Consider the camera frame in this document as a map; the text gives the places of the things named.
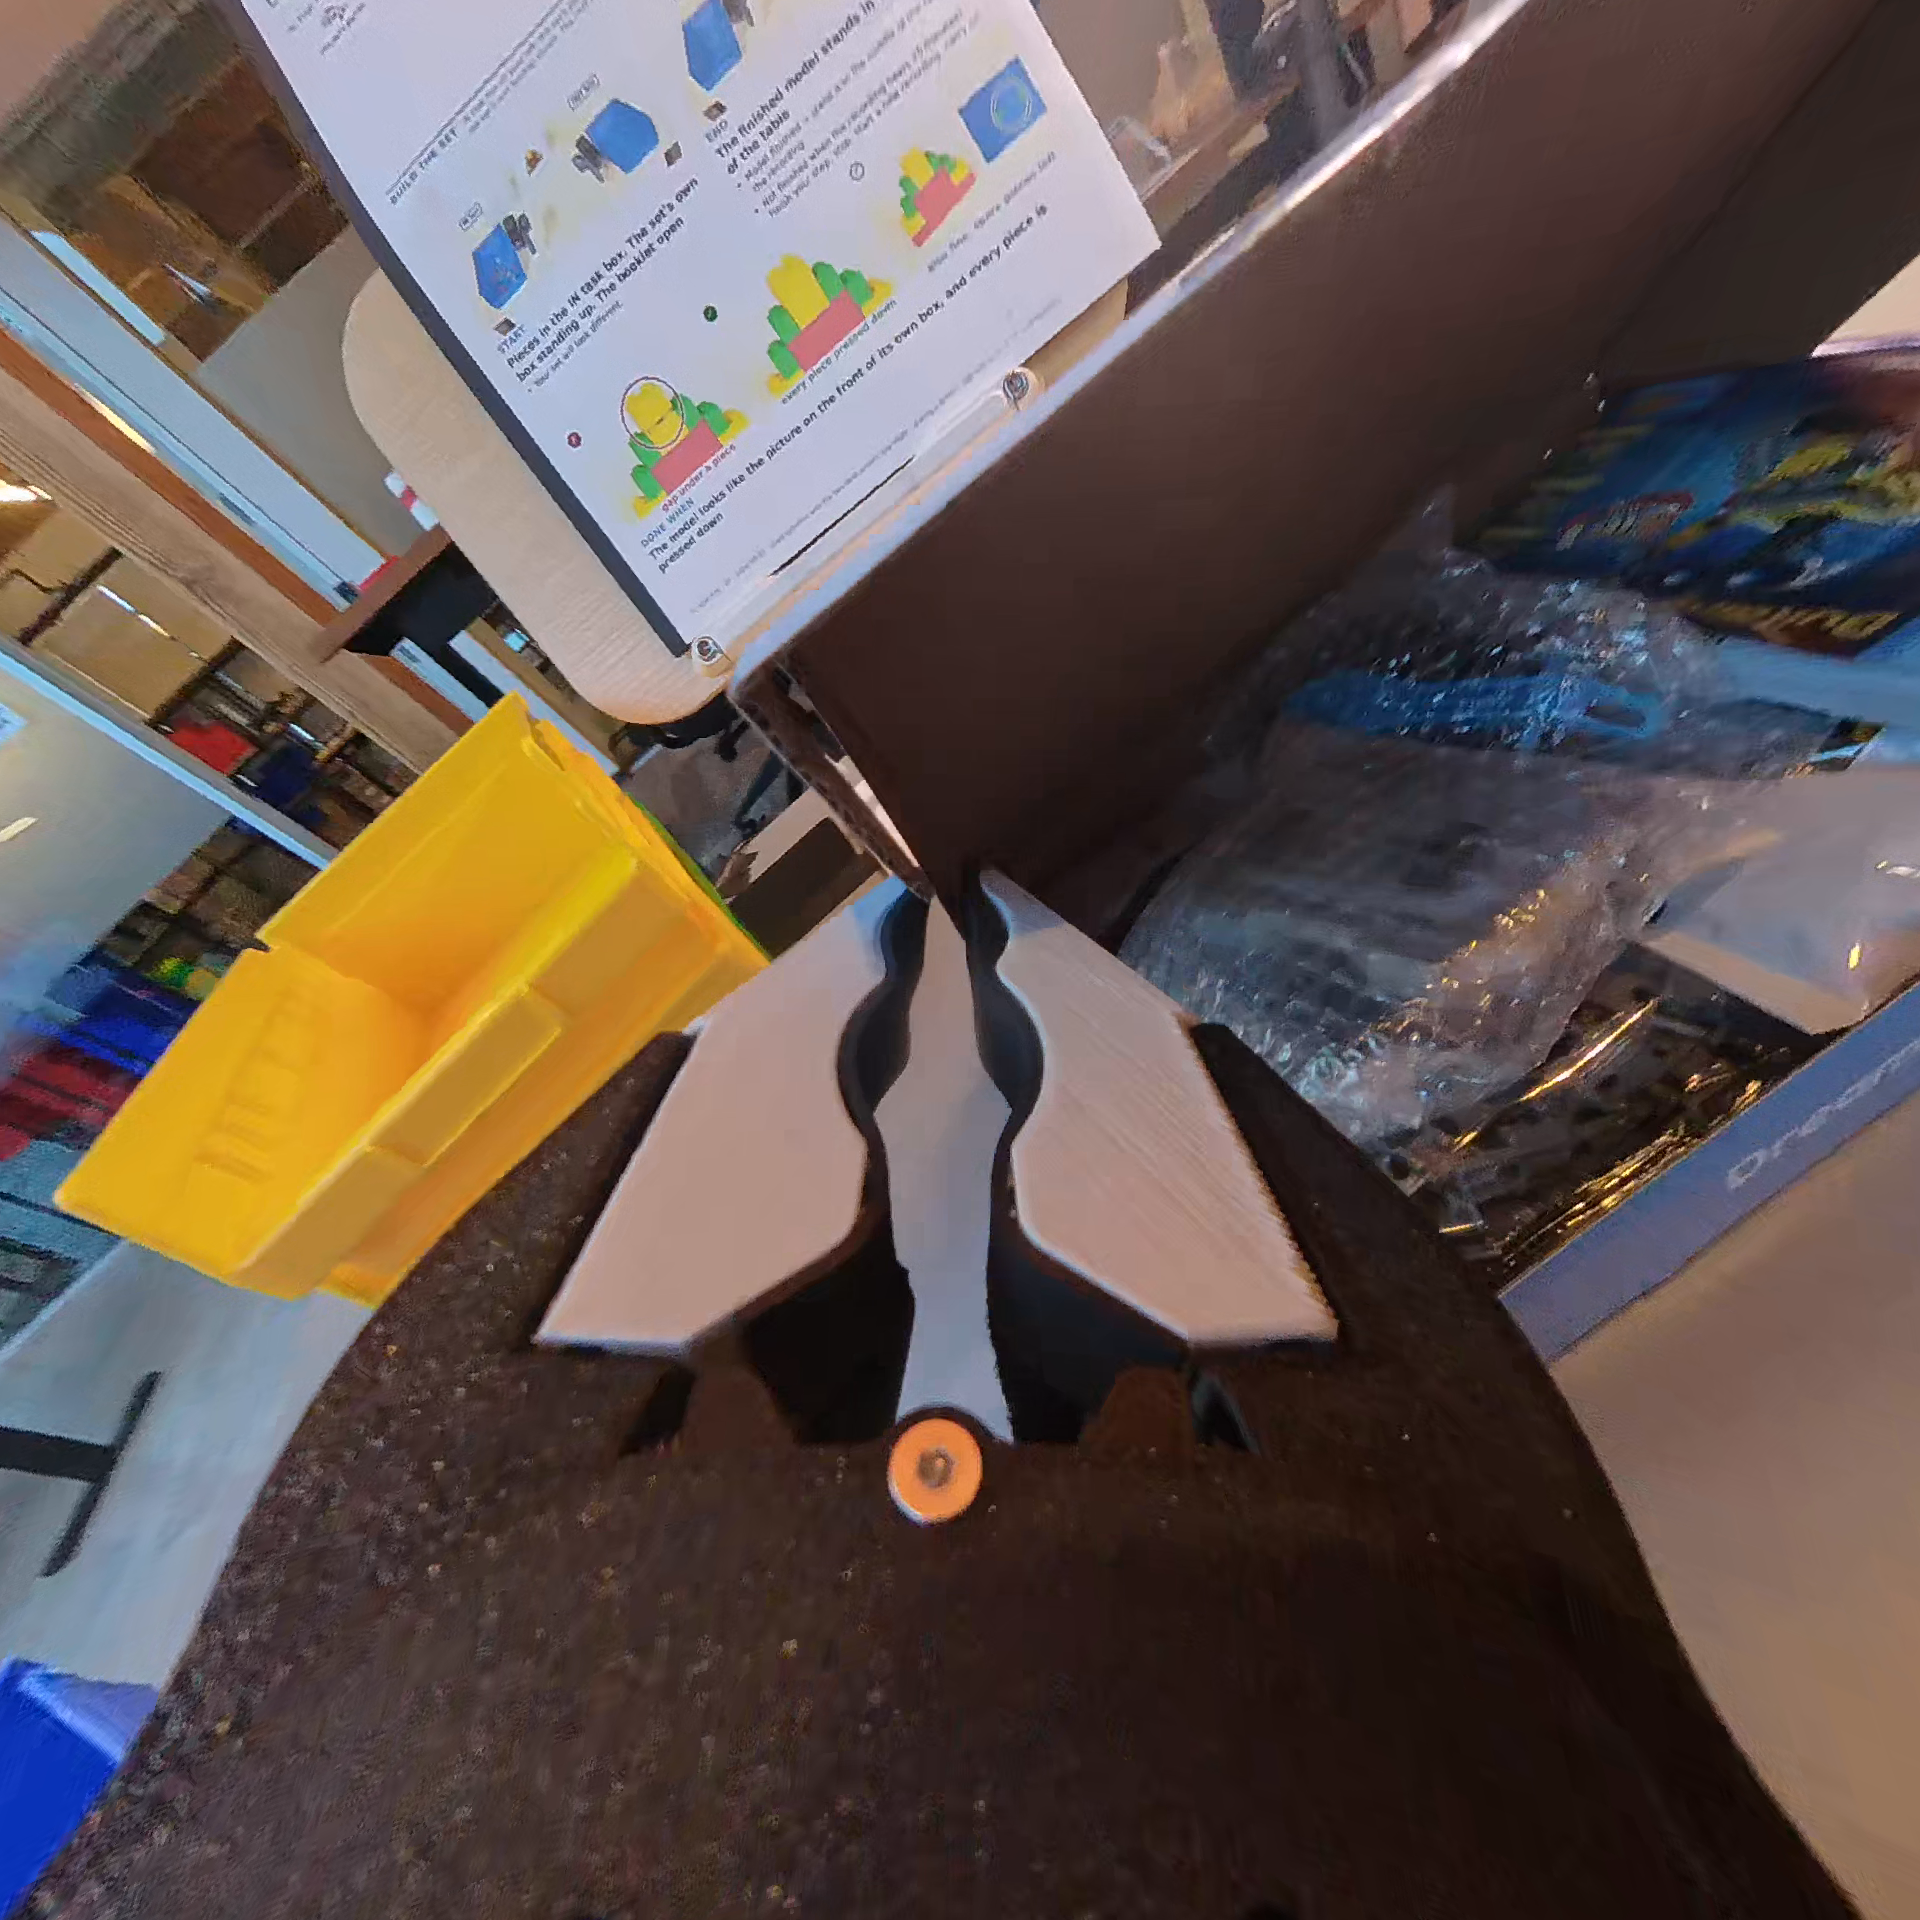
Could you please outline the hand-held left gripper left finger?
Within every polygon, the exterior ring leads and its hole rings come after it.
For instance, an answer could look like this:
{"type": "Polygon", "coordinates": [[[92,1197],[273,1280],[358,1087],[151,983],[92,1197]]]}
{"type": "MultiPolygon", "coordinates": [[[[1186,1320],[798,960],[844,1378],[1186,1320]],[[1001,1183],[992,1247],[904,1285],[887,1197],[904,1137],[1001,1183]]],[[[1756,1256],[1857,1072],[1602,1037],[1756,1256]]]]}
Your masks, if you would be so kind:
{"type": "Polygon", "coordinates": [[[877,1103],[904,1066],[926,928],[926,899],[873,883],[687,1030],[540,1345],[690,1357],[884,1219],[877,1103]]]}

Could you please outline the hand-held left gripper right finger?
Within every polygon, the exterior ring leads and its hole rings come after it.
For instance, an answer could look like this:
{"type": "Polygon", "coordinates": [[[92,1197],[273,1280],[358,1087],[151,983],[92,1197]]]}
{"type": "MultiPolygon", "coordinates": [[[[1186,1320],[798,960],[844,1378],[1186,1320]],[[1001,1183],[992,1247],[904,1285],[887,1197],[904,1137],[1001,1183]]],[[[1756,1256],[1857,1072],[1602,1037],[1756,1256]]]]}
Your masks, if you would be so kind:
{"type": "Polygon", "coordinates": [[[966,960],[1017,1247],[1192,1353],[1333,1344],[1183,1007],[996,870],[966,960]]]}

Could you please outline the blue cardboard kit box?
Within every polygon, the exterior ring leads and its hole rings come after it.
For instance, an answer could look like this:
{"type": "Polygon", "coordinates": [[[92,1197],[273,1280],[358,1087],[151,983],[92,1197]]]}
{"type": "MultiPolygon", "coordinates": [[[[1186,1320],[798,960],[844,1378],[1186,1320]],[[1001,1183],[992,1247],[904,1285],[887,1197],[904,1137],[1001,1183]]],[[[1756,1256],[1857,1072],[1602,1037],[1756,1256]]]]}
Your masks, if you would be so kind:
{"type": "Polygon", "coordinates": [[[938,883],[1118,925],[1201,701],[1450,495],[1504,511],[1599,398],[1785,362],[1916,267],[1916,3],[1470,3],[1025,425],[909,488],[740,681],[800,701],[938,883]]]}

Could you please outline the blue robot kit booklet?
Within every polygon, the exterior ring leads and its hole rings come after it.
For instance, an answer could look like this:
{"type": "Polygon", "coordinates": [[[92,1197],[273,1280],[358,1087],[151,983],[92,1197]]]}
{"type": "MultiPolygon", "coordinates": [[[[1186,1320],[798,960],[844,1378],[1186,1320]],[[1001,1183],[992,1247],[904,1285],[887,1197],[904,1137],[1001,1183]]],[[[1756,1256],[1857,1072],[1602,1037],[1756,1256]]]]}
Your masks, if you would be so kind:
{"type": "Polygon", "coordinates": [[[1865,730],[1862,759],[1916,766],[1916,336],[1621,391],[1471,546],[1669,603],[1750,698],[1825,713],[1865,730]]]}

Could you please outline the blue storage bin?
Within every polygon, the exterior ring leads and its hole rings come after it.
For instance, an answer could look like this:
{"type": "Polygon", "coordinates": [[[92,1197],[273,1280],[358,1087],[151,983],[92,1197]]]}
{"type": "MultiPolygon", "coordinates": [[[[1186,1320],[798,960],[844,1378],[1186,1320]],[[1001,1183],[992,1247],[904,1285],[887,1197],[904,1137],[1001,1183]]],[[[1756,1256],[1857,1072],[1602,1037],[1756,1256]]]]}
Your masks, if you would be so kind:
{"type": "Polygon", "coordinates": [[[1,1661],[1,1914],[21,1912],[41,1869],[124,1763],[156,1699],[152,1687],[1,1661]]]}

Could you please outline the grey desk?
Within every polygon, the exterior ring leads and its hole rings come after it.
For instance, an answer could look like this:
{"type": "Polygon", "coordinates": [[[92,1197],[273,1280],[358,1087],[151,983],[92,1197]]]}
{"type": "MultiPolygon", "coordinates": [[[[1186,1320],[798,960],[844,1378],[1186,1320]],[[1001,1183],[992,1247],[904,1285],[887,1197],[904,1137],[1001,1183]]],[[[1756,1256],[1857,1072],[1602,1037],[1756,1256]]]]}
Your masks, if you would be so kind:
{"type": "MultiPolygon", "coordinates": [[[[4,1655],[156,1687],[358,1319],[215,1303],[112,1254],[4,1368],[4,1422],[114,1425],[159,1373],[79,1544],[4,1474],[4,1655]]],[[[1868,1914],[1916,1914],[1916,1199],[1791,1190],[1558,1360],[1695,1665],[1868,1914]]]]}

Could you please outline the yellow storage bin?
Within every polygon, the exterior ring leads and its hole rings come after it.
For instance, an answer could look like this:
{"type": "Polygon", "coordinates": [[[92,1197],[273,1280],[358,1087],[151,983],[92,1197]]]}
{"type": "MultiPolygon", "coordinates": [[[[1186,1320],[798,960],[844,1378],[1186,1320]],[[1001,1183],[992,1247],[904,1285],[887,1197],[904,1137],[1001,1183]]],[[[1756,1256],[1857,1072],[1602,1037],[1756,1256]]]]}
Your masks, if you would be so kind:
{"type": "Polygon", "coordinates": [[[228,1286],[377,1307],[766,963],[653,816],[510,694],[268,920],[55,1205],[228,1286]]]}

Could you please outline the bubble wrap bag blue parts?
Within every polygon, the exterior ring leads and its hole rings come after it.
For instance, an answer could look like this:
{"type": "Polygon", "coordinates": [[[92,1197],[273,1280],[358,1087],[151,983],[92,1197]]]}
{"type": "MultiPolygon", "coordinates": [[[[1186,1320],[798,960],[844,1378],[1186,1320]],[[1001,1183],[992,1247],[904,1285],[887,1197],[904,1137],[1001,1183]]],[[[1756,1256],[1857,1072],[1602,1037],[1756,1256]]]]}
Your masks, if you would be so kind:
{"type": "Polygon", "coordinates": [[[1740,827],[1746,790],[1799,769],[1822,730],[1741,690],[1663,603],[1418,536],[1234,667],[1183,802],[1196,832],[1222,832],[1341,771],[1389,824],[1666,853],[1740,827]]]}

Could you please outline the white labelled parts bag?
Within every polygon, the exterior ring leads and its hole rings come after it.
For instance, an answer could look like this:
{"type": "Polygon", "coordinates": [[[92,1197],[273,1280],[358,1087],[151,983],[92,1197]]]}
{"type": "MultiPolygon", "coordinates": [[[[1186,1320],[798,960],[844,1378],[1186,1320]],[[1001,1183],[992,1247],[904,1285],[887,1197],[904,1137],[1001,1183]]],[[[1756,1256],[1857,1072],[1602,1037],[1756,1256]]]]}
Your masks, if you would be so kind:
{"type": "Polygon", "coordinates": [[[1672,891],[1637,946],[1824,1037],[1918,977],[1918,771],[1802,775],[1757,795],[1743,853],[1672,891]]]}

